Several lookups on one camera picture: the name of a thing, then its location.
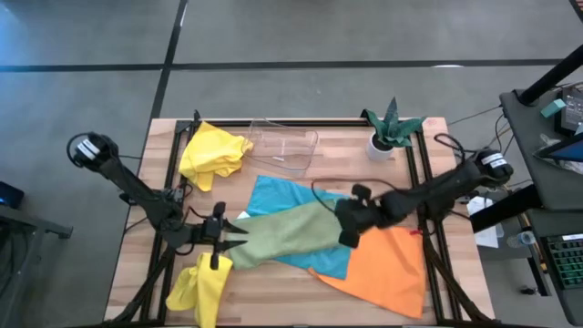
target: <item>potted plant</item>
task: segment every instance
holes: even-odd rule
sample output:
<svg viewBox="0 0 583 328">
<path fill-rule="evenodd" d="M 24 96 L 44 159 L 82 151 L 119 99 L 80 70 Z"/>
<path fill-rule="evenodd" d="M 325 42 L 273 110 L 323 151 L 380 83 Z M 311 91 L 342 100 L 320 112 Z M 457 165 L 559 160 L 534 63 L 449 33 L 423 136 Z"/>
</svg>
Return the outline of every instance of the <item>potted plant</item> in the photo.
<svg viewBox="0 0 583 328">
<path fill-rule="evenodd" d="M 422 117 L 399 122 L 397 101 L 394 97 L 389 108 L 386 109 L 383 120 L 380 120 L 374 112 L 368 109 L 363 111 L 362 116 L 374 126 L 374 133 L 369 138 L 366 147 L 366 153 L 372 160 L 390 158 L 395 147 L 411 147 L 409 135 L 417 131 L 425 120 L 425 117 Z"/>
</svg>

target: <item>transparent bin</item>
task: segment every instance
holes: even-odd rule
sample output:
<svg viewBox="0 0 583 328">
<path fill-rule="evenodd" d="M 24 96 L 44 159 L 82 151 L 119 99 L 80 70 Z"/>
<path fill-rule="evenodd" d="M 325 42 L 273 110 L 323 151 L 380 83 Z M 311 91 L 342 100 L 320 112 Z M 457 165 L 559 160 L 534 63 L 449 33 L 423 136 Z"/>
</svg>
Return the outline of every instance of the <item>transparent bin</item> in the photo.
<svg viewBox="0 0 583 328">
<path fill-rule="evenodd" d="M 245 157 L 266 169 L 276 169 L 284 174 L 301 176 L 312 162 L 318 144 L 318 132 L 305 128 L 290 128 L 271 123 L 267 119 L 254 119 L 243 149 L 251 142 L 253 147 L 244 151 Z"/>
</svg>

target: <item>white pot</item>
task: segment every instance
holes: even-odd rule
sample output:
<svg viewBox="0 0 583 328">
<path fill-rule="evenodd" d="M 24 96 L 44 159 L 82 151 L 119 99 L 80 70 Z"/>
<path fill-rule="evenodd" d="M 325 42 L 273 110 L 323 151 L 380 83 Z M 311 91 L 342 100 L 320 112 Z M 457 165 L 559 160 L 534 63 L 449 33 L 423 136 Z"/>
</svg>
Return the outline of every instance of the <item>white pot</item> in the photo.
<svg viewBox="0 0 583 328">
<path fill-rule="evenodd" d="M 393 155 L 393 150 L 389 149 L 389 150 L 380 150 L 377 149 L 374 145 L 373 145 L 373 137 L 374 137 L 374 132 L 371 135 L 370 138 L 368 138 L 368 144 L 366 145 L 366 154 L 368 155 L 368 158 L 371 160 L 387 160 L 391 157 L 391 155 Z"/>
</svg>

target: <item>blue cloth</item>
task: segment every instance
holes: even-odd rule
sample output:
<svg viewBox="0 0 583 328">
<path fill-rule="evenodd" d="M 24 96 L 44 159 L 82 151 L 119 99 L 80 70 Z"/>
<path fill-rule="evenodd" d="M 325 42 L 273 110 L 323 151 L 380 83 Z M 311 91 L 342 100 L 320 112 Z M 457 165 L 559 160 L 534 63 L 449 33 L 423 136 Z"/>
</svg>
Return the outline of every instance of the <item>blue cloth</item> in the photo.
<svg viewBox="0 0 583 328">
<path fill-rule="evenodd" d="M 337 200 L 345 195 L 316 190 L 322 200 Z M 286 179 L 259 176 L 247 207 L 250 216 L 271 214 L 316 201 L 312 190 Z M 303 269 L 313 268 L 316 272 L 333 278 L 345 279 L 351 249 L 338 246 L 328 250 L 292 254 L 275 258 Z"/>
</svg>

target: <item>green succulent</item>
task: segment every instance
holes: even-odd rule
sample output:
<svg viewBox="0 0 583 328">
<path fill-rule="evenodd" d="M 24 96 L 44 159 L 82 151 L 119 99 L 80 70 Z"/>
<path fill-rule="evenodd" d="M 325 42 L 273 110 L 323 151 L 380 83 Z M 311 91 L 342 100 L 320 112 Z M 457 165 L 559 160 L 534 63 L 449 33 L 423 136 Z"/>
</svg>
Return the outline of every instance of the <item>green succulent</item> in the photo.
<svg viewBox="0 0 583 328">
<path fill-rule="evenodd" d="M 386 109 L 383 120 L 380 120 L 374 112 L 365 109 L 363 116 L 374 126 L 375 136 L 384 145 L 391 147 L 411 147 L 409 135 L 421 127 L 426 117 L 411 118 L 399 122 L 399 113 L 397 112 L 397 100 L 393 97 L 389 108 Z"/>
</svg>

